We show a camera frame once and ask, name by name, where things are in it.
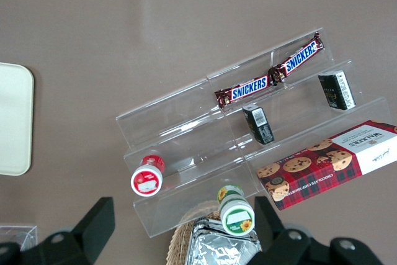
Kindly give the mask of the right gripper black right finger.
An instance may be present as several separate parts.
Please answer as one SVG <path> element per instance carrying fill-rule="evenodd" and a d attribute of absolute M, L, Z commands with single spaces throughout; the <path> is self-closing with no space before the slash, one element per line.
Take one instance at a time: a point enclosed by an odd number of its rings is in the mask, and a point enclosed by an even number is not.
<path fill-rule="evenodd" d="M 254 264 L 330 264 L 329 247 L 296 228 L 286 228 L 267 197 L 254 200 L 255 231 L 262 251 Z"/>

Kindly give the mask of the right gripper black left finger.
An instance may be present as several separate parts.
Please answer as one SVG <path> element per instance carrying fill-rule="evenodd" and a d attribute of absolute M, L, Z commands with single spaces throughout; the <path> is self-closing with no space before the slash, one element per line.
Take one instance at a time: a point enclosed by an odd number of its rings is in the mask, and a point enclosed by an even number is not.
<path fill-rule="evenodd" d="M 94 264 L 115 230 L 114 200 L 100 198 L 71 231 L 19 253 L 19 264 Z"/>

